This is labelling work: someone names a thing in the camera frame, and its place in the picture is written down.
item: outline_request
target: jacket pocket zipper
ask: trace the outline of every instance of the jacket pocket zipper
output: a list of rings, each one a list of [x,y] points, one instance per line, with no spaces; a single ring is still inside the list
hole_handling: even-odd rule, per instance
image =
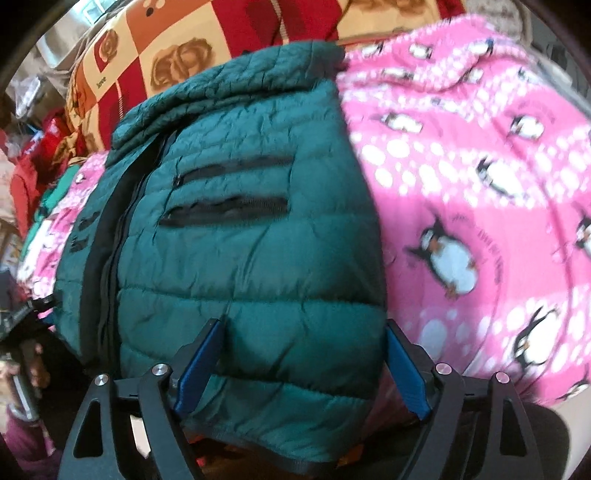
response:
[[[286,197],[237,195],[223,200],[201,200],[192,205],[172,208],[160,219],[160,224],[172,227],[211,225],[280,217],[288,212]]]
[[[187,173],[181,175],[176,175],[173,178],[173,188],[179,188],[182,185],[195,180],[212,179],[214,177],[219,177],[228,173],[258,170],[260,168],[288,166],[292,165],[293,162],[293,157],[265,155],[245,160],[232,160],[224,163],[214,163],[195,168],[195,170],[188,171]]]

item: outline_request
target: blue gripper pad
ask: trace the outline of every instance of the blue gripper pad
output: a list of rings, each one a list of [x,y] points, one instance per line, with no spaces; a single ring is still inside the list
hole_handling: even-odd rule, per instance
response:
[[[402,336],[400,339],[393,329],[398,331],[398,336]],[[424,420],[431,413],[425,379],[411,359],[411,354],[407,352],[402,343],[407,343],[407,349],[416,348],[416,346],[404,337],[398,326],[389,325],[386,331],[388,337],[387,363],[390,374],[398,387],[406,408],[416,414],[420,420]]]
[[[207,382],[209,382],[209,377],[219,359],[223,339],[223,322],[217,319],[210,320],[197,339],[192,344],[182,347],[171,362],[173,366],[171,390],[176,391],[173,411],[179,418],[185,419],[197,408]],[[174,376],[175,364],[182,365],[183,363],[186,367],[176,380],[176,376]]]

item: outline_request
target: jacket zipper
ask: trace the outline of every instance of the jacket zipper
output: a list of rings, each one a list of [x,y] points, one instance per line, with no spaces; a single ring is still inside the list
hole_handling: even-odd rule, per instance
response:
[[[211,225],[260,218],[284,216],[288,213],[286,197],[251,197],[237,195],[223,200],[201,200],[192,205],[170,209],[160,224],[172,227]]]
[[[265,155],[247,160],[233,160],[224,163],[214,163],[195,168],[182,175],[173,178],[173,188],[179,188],[186,183],[195,180],[211,179],[228,173],[257,170],[259,168],[278,167],[292,165],[293,157]]]
[[[141,174],[136,188],[134,188],[131,200],[125,209],[124,214],[117,222],[113,240],[113,251],[105,262],[100,279],[100,321],[98,328],[99,358],[103,367],[107,368],[109,372],[117,377],[121,376],[118,361],[118,349],[120,343],[118,337],[119,329],[116,321],[116,297],[117,291],[119,290],[117,282],[119,259],[129,233],[129,226],[135,208],[139,201],[144,197],[148,179],[150,178],[151,173],[160,165],[162,158],[166,155],[172,143],[174,143],[176,135],[177,133],[175,132],[168,137],[156,140],[160,143],[158,151],[152,161],[146,159],[147,161],[144,163],[144,171]]]

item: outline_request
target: rose print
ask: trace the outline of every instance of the rose print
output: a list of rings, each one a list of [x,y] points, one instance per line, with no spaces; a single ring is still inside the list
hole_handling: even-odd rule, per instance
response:
[[[117,55],[119,46],[119,35],[115,30],[107,30],[103,40],[100,42],[99,57],[105,63],[110,63]]]

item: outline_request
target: red fabric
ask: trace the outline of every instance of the red fabric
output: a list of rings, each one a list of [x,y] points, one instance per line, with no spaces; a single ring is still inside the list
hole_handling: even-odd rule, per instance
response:
[[[106,150],[111,149],[111,135],[117,124],[134,106],[148,98],[139,58],[119,75],[117,82],[99,100],[99,132]]]
[[[27,236],[41,196],[67,168],[67,160],[53,163],[57,146],[70,134],[61,109],[48,115],[43,122],[43,132],[33,137],[22,149],[10,182],[14,199],[18,231]]]
[[[270,0],[213,0],[213,11],[226,37],[230,55],[257,51],[279,37],[279,18]]]
[[[337,0],[278,0],[290,41],[338,40],[343,16]]]
[[[442,20],[466,13],[462,0],[437,0],[437,7]]]

